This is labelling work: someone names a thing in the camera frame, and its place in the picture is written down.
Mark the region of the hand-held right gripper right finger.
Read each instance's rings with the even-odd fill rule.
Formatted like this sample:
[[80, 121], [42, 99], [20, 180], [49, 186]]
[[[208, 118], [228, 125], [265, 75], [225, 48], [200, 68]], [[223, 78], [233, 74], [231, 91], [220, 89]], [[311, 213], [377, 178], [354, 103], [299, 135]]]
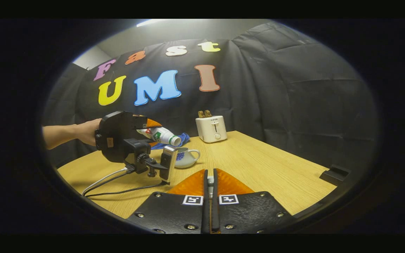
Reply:
[[254, 191], [220, 169], [213, 176], [213, 233], [280, 233], [296, 220], [270, 192]]

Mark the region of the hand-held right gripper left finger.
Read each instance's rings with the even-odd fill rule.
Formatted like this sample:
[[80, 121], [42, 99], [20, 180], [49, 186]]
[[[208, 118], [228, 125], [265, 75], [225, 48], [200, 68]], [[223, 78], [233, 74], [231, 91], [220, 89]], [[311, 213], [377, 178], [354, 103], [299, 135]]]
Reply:
[[208, 171], [200, 170], [168, 192], [153, 192], [127, 221], [154, 233], [207, 234], [210, 227]]

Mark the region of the white water bottle green label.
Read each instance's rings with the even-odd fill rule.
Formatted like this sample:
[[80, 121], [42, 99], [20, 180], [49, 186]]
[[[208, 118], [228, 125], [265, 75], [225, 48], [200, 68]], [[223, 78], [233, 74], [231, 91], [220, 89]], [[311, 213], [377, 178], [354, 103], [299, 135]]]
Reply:
[[136, 131], [153, 142], [171, 146], [179, 146], [182, 143], [182, 139], [179, 136], [164, 127], [137, 129]]

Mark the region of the white blue teacup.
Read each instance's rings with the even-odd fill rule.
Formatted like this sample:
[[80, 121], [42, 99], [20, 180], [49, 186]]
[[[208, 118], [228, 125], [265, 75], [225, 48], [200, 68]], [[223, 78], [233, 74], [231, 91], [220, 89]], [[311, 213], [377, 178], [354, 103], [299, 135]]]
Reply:
[[188, 149], [186, 147], [180, 147], [176, 149], [177, 157], [175, 162], [175, 168], [185, 169], [193, 166], [200, 158], [201, 154], [199, 150]]

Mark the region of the blue towel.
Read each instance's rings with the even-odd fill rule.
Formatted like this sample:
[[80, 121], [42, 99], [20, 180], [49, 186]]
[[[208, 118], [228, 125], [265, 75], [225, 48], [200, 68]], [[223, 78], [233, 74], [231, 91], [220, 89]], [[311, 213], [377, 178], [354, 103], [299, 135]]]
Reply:
[[[182, 133], [178, 137], [181, 139], [181, 143], [178, 145], [172, 145], [173, 147], [181, 147], [181, 146], [185, 145], [186, 143], [188, 143], [189, 139], [190, 139], [190, 137], [187, 133]], [[160, 149], [163, 149], [167, 145], [170, 145], [170, 144], [157, 143], [151, 147], [151, 150], [160, 150]]]

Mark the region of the white toaster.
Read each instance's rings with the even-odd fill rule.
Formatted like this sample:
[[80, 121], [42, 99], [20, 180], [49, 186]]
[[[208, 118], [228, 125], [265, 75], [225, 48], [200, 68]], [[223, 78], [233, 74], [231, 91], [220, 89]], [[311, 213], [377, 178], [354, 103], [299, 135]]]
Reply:
[[198, 137], [205, 143], [215, 143], [227, 139], [223, 116], [199, 117], [195, 122]]

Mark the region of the black plastic stand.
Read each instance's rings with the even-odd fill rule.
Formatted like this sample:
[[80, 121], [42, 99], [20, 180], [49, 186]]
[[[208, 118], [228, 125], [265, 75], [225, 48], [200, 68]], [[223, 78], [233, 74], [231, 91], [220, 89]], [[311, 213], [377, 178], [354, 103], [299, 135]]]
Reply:
[[319, 178], [323, 181], [331, 183], [332, 185], [339, 186], [344, 182], [350, 173], [351, 170], [333, 164], [328, 170], [324, 171]]

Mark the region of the black backdrop cloth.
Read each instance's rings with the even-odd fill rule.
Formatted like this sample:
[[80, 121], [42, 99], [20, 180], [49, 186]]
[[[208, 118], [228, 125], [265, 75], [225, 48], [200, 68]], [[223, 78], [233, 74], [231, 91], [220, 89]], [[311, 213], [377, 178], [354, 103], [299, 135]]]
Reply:
[[291, 27], [269, 22], [233, 39], [162, 40], [91, 70], [70, 64], [41, 125], [81, 124], [126, 110], [176, 135], [198, 136], [198, 111], [227, 131], [327, 168], [364, 170], [378, 139], [373, 95], [341, 56]]

